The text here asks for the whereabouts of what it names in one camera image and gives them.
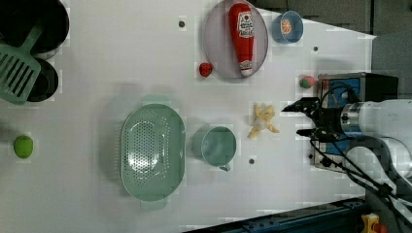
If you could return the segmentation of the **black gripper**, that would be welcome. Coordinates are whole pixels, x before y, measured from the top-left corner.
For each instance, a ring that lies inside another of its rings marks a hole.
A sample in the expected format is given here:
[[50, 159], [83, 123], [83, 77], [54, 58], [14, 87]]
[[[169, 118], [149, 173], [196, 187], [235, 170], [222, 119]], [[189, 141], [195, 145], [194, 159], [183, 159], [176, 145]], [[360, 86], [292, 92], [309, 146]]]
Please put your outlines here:
[[329, 133], [342, 134], [341, 113], [342, 108], [320, 108], [318, 97], [302, 97], [283, 109], [284, 113], [303, 113], [310, 117], [313, 115], [315, 125], [320, 128], [298, 129], [296, 134], [308, 137], [321, 143], [331, 143], [335, 137]]

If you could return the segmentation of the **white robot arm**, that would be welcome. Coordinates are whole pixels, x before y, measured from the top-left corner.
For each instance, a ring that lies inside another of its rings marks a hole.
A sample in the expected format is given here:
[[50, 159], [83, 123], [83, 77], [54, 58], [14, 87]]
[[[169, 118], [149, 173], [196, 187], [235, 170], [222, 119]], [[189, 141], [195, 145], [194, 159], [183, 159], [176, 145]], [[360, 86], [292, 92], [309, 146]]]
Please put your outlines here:
[[375, 194], [395, 216], [397, 224], [411, 225], [411, 101], [356, 101], [325, 108], [318, 97], [303, 97], [284, 108], [303, 113], [314, 127], [296, 133], [311, 144], [336, 146], [340, 168], [350, 180]]

